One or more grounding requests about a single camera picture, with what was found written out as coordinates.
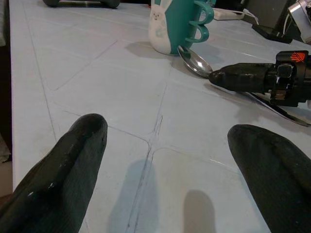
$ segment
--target mug handle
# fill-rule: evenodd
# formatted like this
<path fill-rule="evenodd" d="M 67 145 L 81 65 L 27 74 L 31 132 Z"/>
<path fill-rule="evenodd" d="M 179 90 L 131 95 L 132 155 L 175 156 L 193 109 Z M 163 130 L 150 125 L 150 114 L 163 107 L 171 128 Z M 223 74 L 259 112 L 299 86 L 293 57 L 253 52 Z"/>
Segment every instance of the mug handle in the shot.
<path fill-rule="evenodd" d="M 209 32 L 208 29 L 204 26 L 206 23 L 210 23 L 214 19 L 214 10 L 211 8 L 210 5 L 206 4 L 205 2 L 195 0 L 194 4 L 200 6 L 202 10 L 205 12 L 206 17 L 202 21 L 190 21 L 189 24 L 193 27 L 197 28 L 201 33 L 201 38 L 186 38 L 186 41 L 191 43 L 201 43 L 208 39 Z"/>
<path fill-rule="evenodd" d="M 191 22 L 194 22 L 197 25 L 204 25 L 204 24 L 210 23 L 214 19 L 214 10 L 213 8 L 211 8 L 209 4 L 206 4 L 205 2 L 198 1 L 198 0 L 195 0 L 194 4 L 201 7 L 202 10 L 205 12 L 206 16 L 205 16 L 205 19 L 203 19 L 202 21 L 191 21 Z"/>
<path fill-rule="evenodd" d="M 191 43 L 201 43 L 208 39 L 209 32 L 205 26 L 198 25 L 197 23 L 194 23 L 193 21 L 189 22 L 189 24 L 196 27 L 200 31 L 201 38 L 200 39 L 186 38 L 186 41 L 191 42 Z"/>

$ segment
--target metal spoon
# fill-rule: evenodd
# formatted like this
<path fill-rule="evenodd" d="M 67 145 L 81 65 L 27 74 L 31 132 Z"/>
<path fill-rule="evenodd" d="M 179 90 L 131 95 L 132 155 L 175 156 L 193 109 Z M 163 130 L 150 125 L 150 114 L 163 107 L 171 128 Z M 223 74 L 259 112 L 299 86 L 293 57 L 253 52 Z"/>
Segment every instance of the metal spoon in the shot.
<path fill-rule="evenodd" d="M 213 72 L 209 63 L 192 50 L 180 45 L 178 46 L 178 53 L 186 66 L 201 77 L 208 79 L 208 75 Z"/>
<path fill-rule="evenodd" d="M 194 73 L 198 74 L 199 76 L 208 79 L 209 74 L 213 72 L 212 67 L 209 65 L 208 62 L 206 62 L 202 57 L 200 57 L 198 54 L 193 52 L 192 50 L 184 47 L 184 46 L 178 46 L 178 53 L 180 57 L 184 60 L 185 65 L 192 70 Z M 285 110 L 281 109 L 280 107 L 277 107 L 275 105 L 271 105 L 268 101 L 262 99 L 261 97 L 257 96 L 255 93 L 247 92 L 247 94 L 255 99 L 257 102 L 262 104 L 263 106 L 267 107 L 268 109 L 272 110 L 273 112 L 277 113 L 281 117 L 288 119 L 296 124 L 308 127 L 311 124 L 305 122 L 302 119 L 299 119 L 295 116 L 290 115 Z"/>

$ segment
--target white mug with cartoon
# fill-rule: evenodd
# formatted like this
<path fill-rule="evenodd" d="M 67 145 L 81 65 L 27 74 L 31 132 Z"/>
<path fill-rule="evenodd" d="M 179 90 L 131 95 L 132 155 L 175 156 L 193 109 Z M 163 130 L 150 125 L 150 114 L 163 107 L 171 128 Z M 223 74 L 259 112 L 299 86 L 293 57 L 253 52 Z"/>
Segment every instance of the white mug with cartoon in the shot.
<path fill-rule="evenodd" d="M 204 26 L 214 19 L 214 11 L 207 0 L 152 0 L 148 36 L 154 49 L 163 54 L 177 55 L 177 48 L 189 48 L 204 42 L 209 33 Z M 201 11 L 206 17 L 199 21 Z M 199 30 L 201 38 L 196 39 Z"/>

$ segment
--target spoon handle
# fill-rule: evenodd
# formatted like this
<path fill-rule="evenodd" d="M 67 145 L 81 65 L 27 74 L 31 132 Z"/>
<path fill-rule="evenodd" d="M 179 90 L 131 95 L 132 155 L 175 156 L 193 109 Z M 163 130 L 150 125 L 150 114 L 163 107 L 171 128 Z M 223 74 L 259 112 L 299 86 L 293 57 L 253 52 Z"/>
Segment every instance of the spoon handle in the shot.
<path fill-rule="evenodd" d="M 275 112 L 276 114 L 278 114 L 279 116 L 285 118 L 285 119 L 288 119 L 290 120 L 291 122 L 294 122 L 298 125 L 302 125 L 302 126 L 305 126 L 305 127 L 309 127 L 311 124 L 305 122 L 304 120 L 302 119 L 299 119 L 293 115 L 290 115 L 288 114 L 285 110 L 281 109 L 280 107 L 278 106 L 275 106 L 275 105 L 271 105 L 268 101 L 260 98 L 259 96 L 257 96 L 256 94 L 254 93 L 251 93 L 251 92 L 246 92 L 246 94 L 248 94 L 250 97 L 252 97 L 253 99 L 255 99 L 257 102 L 261 103 L 263 106 L 267 107 L 268 109 L 270 109 L 271 111 Z"/>

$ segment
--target cartoon character print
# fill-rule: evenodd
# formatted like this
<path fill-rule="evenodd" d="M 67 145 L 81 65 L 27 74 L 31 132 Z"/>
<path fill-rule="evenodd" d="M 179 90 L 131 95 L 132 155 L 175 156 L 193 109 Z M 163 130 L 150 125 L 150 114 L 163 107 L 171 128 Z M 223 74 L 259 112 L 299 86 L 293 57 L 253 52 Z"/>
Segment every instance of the cartoon character print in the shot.
<path fill-rule="evenodd" d="M 160 53 L 170 54 L 171 43 L 167 31 L 165 12 L 173 0 L 161 0 L 160 5 L 152 1 L 149 20 L 149 40 L 152 46 Z"/>

